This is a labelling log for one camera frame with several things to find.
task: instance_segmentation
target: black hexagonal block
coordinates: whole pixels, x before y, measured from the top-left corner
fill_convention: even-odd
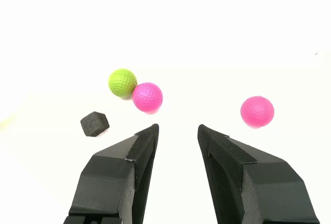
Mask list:
[[[86,136],[96,137],[109,128],[105,114],[92,112],[81,119],[81,125]]]

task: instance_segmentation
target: pink golf ball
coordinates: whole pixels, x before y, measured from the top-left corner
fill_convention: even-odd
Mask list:
[[[154,83],[142,83],[134,89],[132,99],[139,110],[150,113],[159,109],[163,95],[160,88]]]
[[[243,103],[240,113],[248,126],[259,128],[272,121],[275,110],[268,99],[262,96],[253,96]]]

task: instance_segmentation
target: foam block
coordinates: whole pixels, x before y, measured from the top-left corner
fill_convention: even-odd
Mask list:
[[[86,136],[96,137],[109,128],[105,114],[92,112],[81,119],[81,125]]]

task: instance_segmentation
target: golf ball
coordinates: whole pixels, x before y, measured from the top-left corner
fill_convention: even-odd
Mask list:
[[[154,83],[142,83],[134,89],[132,99],[139,110],[150,113],[159,109],[163,95],[160,88]]]
[[[108,86],[115,96],[129,97],[137,86],[137,79],[131,71],[119,69],[109,76]]]
[[[248,126],[259,128],[266,126],[272,121],[275,110],[268,99],[262,96],[253,96],[243,103],[240,113]]]

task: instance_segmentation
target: white background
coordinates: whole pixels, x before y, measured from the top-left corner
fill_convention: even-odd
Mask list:
[[[158,123],[144,224],[216,224],[203,123],[289,162],[328,223],[330,20],[329,0],[0,0],[2,222],[63,223],[91,155]],[[123,67],[160,86],[158,113],[109,92]],[[254,95],[275,107],[258,130],[239,113]]]

